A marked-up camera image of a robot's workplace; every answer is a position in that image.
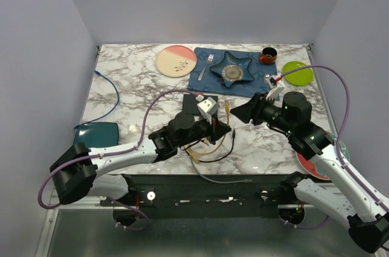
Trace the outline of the dark grey network switch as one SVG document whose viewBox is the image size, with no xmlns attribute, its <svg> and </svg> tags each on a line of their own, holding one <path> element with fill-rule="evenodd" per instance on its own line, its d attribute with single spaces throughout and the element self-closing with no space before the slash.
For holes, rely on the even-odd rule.
<svg viewBox="0 0 389 257">
<path fill-rule="evenodd" d="M 218 96 L 215 95 L 204 95 L 204 100 L 212 99 L 216 103 L 214 108 L 215 112 L 219 109 Z M 198 108 L 198 101 L 196 97 L 192 94 L 184 94 L 182 102 L 182 112 L 197 116 L 201 114 L 201 110 Z"/>
</svg>

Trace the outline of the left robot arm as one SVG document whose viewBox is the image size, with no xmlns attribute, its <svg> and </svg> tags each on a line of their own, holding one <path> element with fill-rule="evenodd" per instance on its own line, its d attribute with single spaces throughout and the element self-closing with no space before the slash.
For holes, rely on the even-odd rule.
<svg viewBox="0 0 389 257">
<path fill-rule="evenodd" d="M 213 143 L 231 130 L 217 118 L 196 121 L 193 115 L 180 112 L 140 142 L 107 148 L 87 148 L 83 142 L 77 143 L 52 164 L 50 177 L 60 204 L 72 204 L 87 196 L 99 177 L 129 166 L 167 160 L 184 145 L 204 138 Z"/>
</svg>

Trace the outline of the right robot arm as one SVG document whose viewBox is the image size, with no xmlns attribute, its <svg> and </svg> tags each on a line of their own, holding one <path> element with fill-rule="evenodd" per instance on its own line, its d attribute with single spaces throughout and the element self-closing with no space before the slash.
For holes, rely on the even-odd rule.
<svg viewBox="0 0 389 257">
<path fill-rule="evenodd" d="M 243 123 L 260 125 L 284 134 L 292 149 L 319 167 L 342 192 L 337 196 L 302 173 L 285 178 L 278 189 L 286 203 L 307 202 L 342 224 L 351 239 L 368 253 L 388 241 L 388 198 L 373 188 L 338 154 L 336 141 L 311 120 L 312 105 L 299 92 L 288 92 L 281 107 L 261 93 L 231 113 Z"/>
</svg>

